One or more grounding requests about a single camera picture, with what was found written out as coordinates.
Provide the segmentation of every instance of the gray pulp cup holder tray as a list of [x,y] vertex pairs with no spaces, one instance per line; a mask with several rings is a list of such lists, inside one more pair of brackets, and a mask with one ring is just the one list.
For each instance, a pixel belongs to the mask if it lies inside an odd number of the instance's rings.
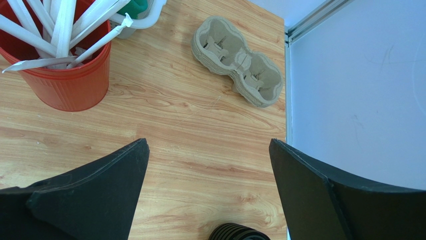
[[249,49],[246,39],[226,18],[208,17],[191,40],[195,58],[210,72],[228,75],[232,90],[261,108],[274,104],[283,90],[280,69],[261,52]]

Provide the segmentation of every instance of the white basket handle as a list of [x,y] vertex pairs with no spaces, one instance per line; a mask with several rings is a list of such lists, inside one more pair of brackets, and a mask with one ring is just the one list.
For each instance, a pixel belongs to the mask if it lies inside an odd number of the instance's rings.
[[[163,6],[166,4],[166,2],[167,0],[153,0],[148,16],[143,19],[134,19],[133,24],[130,27],[132,29],[147,29],[152,27],[159,19],[161,10],[163,9]],[[123,22],[124,18],[125,16],[116,13],[112,15],[109,20],[116,23],[121,23]]]

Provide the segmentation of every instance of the green object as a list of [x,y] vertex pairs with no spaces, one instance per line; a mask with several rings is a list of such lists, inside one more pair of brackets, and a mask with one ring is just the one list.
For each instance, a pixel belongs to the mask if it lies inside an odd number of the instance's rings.
[[120,11],[118,11],[117,13],[121,14],[123,16],[125,16],[126,13],[128,13],[128,15],[132,19],[138,19],[138,14],[147,10],[147,8],[148,8],[147,0],[131,0],[122,9],[120,9]]

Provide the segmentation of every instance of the wooden table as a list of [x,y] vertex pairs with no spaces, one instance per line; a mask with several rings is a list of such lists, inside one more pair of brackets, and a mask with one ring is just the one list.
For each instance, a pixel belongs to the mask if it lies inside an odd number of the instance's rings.
[[19,74],[0,75],[0,188],[26,187],[146,138],[151,154],[130,239],[206,240],[227,222],[285,239],[268,152],[271,138],[286,137],[285,90],[256,108],[232,92],[229,77],[194,60],[191,37],[211,15],[228,18],[285,72],[281,18],[245,0],[169,0],[153,27],[113,41],[109,92],[89,110],[55,110]]

